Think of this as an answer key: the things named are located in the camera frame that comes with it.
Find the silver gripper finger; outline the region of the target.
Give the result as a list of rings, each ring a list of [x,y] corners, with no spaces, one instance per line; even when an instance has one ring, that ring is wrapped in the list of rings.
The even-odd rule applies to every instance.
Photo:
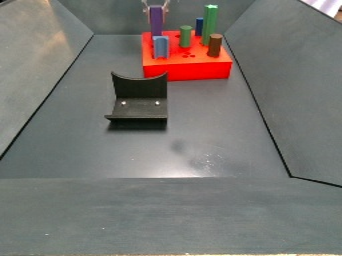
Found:
[[[147,0],[141,0],[141,5],[143,5],[143,13],[148,15],[149,13],[149,5]]]
[[[169,3],[171,3],[171,0],[164,0],[164,3],[163,3],[163,14],[167,14],[169,12]]]

